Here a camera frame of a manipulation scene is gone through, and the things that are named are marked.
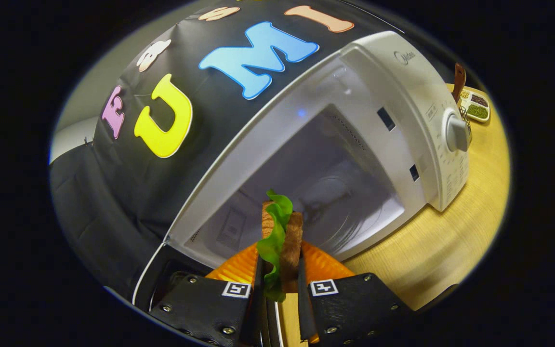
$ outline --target table surface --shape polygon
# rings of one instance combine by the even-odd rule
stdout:
[[[447,84],[453,91],[453,84]],[[439,213],[426,205],[383,241],[343,262],[355,274],[376,274],[404,303],[417,310],[460,283],[479,263],[500,228],[511,182],[509,147],[487,94],[487,123],[471,120],[470,171],[455,200]],[[297,294],[278,305],[286,347],[300,342]]]

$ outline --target blue letter m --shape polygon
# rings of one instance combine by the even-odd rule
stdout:
[[[243,87],[243,97],[251,100],[271,84],[271,76],[264,73],[256,75],[246,66],[282,72],[286,70],[274,48],[286,55],[289,62],[300,62],[319,48],[314,42],[305,42],[280,29],[270,22],[262,22],[249,27],[245,36],[250,47],[220,47],[213,50],[198,64],[204,70],[213,67],[222,71]]]

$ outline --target bread slice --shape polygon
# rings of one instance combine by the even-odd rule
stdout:
[[[273,230],[273,218],[265,211],[267,206],[274,204],[273,201],[263,202],[262,231],[263,239],[271,235]],[[282,290],[285,293],[297,292],[297,276],[299,274],[299,255],[301,251],[301,241],[304,235],[304,216],[301,213],[293,212],[291,219],[286,226],[286,238],[284,247],[280,254],[280,279]]]

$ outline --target spice tray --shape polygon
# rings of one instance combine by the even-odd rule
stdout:
[[[489,100],[481,94],[470,90],[462,90],[460,93],[460,106],[470,119],[485,123],[489,120]]]

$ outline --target white microwave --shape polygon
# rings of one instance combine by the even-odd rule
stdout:
[[[469,123],[422,53],[392,31],[360,38],[253,116],[205,172],[156,254],[171,247],[219,266],[260,239],[272,188],[304,215],[304,239],[343,261],[426,204],[447,208],[467,180],[470,141]]]

